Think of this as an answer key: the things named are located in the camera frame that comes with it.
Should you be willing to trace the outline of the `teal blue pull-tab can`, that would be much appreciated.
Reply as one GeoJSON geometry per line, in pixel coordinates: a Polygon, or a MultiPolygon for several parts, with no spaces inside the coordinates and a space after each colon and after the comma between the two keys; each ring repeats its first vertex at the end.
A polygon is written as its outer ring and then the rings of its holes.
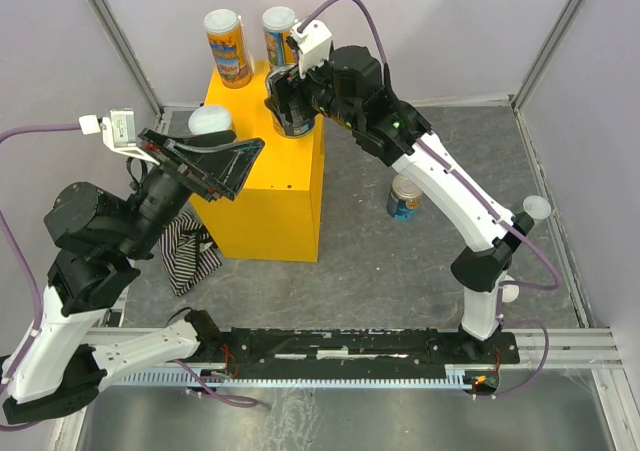
{"type": "Polygon", "coordinates": [[[276,130],[291,138],[308,134],[315,121],[302,100],[297,66],[287,64],[273,68],[267,84],[276,130]]]}

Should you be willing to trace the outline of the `green label can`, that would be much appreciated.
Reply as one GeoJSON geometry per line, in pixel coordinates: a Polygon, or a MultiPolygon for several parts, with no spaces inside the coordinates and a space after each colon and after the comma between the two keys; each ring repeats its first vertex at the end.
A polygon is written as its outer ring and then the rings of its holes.
{"type": "Polygon", "coordinates": [[[231,111],[222,105],[203,105],[188,119],[188,129],[192,135],[218,133],[235,130],[231,111]]]}

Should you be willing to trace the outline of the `yellow shelf cabinet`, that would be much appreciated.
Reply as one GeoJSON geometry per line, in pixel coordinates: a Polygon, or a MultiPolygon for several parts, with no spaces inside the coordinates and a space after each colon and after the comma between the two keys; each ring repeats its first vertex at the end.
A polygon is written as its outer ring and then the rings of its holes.
{"type": "Polygon", "coordinates": [[[298,138],[276,130],[264,106],[268,62],[259,60],[250,83],[225,87],[212,75],[207,105],[226,107],[238,140],[265,146],[235,200],[191,198],[197,215],[227,258],[315,262],[318,259],[325,163],[324,123],[298,138]]]}

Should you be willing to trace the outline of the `blue orange can with spoon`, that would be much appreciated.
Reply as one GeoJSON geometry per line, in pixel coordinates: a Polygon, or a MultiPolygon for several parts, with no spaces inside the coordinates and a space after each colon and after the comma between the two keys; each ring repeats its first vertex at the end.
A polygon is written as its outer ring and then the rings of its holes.
{"type": "Polygon", "coordinates": [[[262,27],[271,69],[297,62],[297,52],[287,42],[297,22],[295,12],[286,6],[274,6],[263,13],[262,27]]]}

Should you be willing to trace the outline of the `silver top tin can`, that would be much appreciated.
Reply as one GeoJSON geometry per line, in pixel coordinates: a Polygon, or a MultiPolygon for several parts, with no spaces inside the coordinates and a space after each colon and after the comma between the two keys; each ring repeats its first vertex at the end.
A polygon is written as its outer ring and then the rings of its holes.
{"type": "Polygon", "coordinates": [[[423,191],[408,177],[397,174],[391,183],[387,213],[399,220],[410,219],[418,209],[423,198],[423,191]]]}

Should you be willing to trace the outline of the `orange can white lid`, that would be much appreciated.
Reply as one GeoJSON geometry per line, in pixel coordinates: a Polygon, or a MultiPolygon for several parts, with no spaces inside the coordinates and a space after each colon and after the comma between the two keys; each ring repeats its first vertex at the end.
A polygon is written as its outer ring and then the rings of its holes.
{"type": "Polygon", "coordinates": [[[520,288],[517,284],[513,283],[514,279],[506,274],[501,281],[501,290],[502,290],[502,303],[512,303],[515,301],[520,294],[520,288]]]}

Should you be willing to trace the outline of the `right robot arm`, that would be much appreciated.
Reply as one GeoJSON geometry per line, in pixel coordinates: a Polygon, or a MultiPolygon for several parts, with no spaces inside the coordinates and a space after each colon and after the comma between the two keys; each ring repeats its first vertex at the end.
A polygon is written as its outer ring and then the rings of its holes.
{"type": "Polygon", "coordinates": [[[266,88],[265,105],[284,130],[318,114],[343,126],[363,151],[407,177],[456,227],[466,244],[450,266],[464,288],[459,350],[472,362],[491,355],[500,284],[533,219],[495,203],[456,164],[430,123],[397,98],[388,66],[365,47],[340,47],[305,74],[294,64],[278,66],[268,73],[266,88]]]}

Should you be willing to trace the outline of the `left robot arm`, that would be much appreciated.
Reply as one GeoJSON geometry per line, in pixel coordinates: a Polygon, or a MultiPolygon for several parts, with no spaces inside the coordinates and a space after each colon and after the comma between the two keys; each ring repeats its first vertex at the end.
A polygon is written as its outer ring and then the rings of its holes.
{"type": "Polygon", "coordinates": [[[121,344],[92,346],[84,338],[138,277],[137,263],[151,258],[189,198],[236,198],[264,145],[231,130],[170,137],[147,129],[139,136],[141,171],[129,197],[88,182],[72,183],[58,195],[44,219],[57,256],[31,328],[2,359],[9,426],[21,430],[68,416],[145,368],[219,354],[221,331],[203,310],[121,344]]]}

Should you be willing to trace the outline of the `striped black white cloth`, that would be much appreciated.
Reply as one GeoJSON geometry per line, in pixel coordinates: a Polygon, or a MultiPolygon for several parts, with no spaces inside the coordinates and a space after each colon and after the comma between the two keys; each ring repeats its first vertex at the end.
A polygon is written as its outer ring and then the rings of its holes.
{"type": "Polygon", "coordinates": [[[220,268],[217,244],[190,210],[168,225],[158,242],[173,294],[180,297],[220,268]]]}

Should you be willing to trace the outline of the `clear lid can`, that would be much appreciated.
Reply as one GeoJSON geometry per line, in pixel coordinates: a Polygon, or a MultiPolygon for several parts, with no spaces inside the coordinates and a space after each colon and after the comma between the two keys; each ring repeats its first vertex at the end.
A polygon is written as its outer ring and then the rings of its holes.
{"type": "Polygon", "coordinates": [[[522,203],[523,210],[535,221],[543,221],[550,217],[552,207],[549,201],[539,195],[529,195],[522,203]]]}

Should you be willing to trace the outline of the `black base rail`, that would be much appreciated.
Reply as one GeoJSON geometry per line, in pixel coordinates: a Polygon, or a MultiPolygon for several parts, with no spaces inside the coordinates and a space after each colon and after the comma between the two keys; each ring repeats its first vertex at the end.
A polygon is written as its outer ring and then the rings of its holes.
{"type": "Polygon", "coordinates": [[[207,312],[183,320],[204,334],[189,363],[221,363],[233,378],[440,378],[447,365],[518,364],[515,336],[501,329],[478,341],[462,330],[222,331],[207,312]]]}

